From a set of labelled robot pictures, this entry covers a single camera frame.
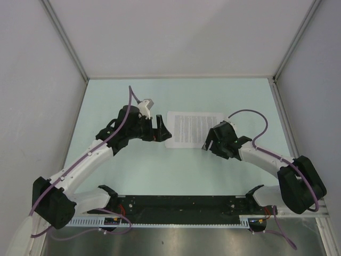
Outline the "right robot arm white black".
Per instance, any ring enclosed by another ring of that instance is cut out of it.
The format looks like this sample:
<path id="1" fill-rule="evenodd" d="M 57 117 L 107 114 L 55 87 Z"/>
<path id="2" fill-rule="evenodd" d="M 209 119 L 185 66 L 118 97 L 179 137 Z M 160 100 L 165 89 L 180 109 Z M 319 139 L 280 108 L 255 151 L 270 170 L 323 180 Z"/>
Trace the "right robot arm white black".
<path id="1" fill-rule="evenodd" d="M 221 158 L 250 163 L 278 179 L 276 186 L 259 185 L 247 193 L 250 198 L 246 200 L 246 209 L 252 214 L 273 205 L 285 206 L 296 214 L 317 212 L 319 200 L 327 194 L 309 158 L 284 157 L 256 146 L 251 138 L 237 137 L 229 122 L 222 121 L 209 129 L 202 148 Z"/>

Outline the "white dense text sheet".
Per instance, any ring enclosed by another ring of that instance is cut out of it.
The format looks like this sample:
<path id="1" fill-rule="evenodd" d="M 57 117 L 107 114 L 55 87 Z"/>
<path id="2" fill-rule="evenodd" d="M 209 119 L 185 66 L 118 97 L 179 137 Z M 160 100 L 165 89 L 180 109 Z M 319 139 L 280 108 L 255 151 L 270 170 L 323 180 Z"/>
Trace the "white dense text sheet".
<path id="1" fill-rule="evenodd" d="M 172 138 L 166 148 L 202 148 L 209 130 L 224 119 L 222 113 L 169 111 L 166 127 Z"/>

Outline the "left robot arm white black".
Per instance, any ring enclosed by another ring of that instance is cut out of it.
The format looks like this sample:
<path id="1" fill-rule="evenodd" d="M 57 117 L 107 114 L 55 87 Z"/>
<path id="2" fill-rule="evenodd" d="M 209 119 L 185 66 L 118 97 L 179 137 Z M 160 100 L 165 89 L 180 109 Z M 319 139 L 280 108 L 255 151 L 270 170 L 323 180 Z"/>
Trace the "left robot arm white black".
<path id="1" fill-rule="evenodd" d="M 76 193 L 77 188 L 105 161 L 126 147 L 130 140 L 164 142 L 172 137 L 163 117 L 156 116 L 152 126 L 150 110 L 143 105 L 125 105 L 95 137 L 88 150 L 71 166 L 48 179 L 33 183 L 32 213 L 37 213 L 53 228 L 65 227 L 77 213 L 101 208 L 106 213 L 117 209 L 115 192 L 106 185 L 92 191 Z"/>

